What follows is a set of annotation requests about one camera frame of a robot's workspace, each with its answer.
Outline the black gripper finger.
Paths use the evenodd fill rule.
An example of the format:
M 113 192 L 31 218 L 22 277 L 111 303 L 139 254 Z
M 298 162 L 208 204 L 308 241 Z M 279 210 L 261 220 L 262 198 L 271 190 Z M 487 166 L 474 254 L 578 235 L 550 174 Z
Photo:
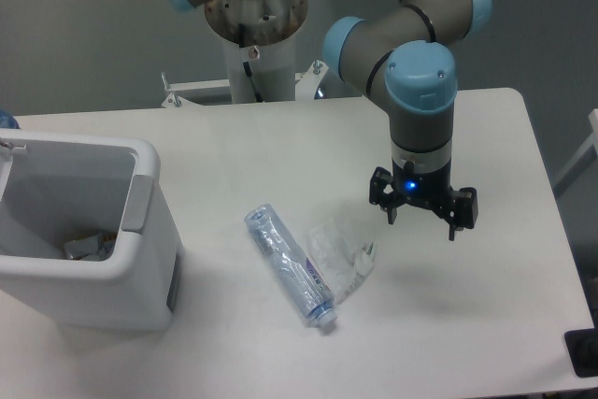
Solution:
M 394 189 L 393 174 L 378 166 L 369 181 L 368 201 L 387 214 L 388 224 L 393 225 L 400 207 L 400 197 Z
M 438 208 L 438 217 L 448 224 L 449 241 L 455 240 L 458 231 L 473 229 L 477 221 L 477 189 L 449 188 Z

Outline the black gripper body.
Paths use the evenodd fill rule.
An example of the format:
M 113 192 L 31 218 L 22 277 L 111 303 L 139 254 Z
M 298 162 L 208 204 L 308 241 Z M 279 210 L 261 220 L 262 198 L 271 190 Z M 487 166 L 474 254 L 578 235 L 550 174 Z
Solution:
M 450 213 L 456 205 L 455 190 L 450 185 L 452 161 L 429 173 L 411 172 L 392 163 L 392 193 L 390 210 L 403 205 Z

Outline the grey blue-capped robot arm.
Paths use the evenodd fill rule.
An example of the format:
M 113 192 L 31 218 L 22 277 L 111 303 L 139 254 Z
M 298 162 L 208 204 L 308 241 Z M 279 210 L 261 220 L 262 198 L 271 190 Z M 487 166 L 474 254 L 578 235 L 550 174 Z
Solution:
M 237 103 L 292 100 L 293 39 L 307 0 L 170 0 L 201 8 L 229 51 L 231 96 Z M 394 221 L 410 205 L 432 211 L 451 232 L 477 221 L 477 192 L 450 184 L 457 76 L 449 45 L 482 28 L 492 0 L 398 0 L 377 22 L 345 17 L 322 45 L 322 59 L 343 82 L 389 118 L 392 168 L 377 168 L 369 201 Z

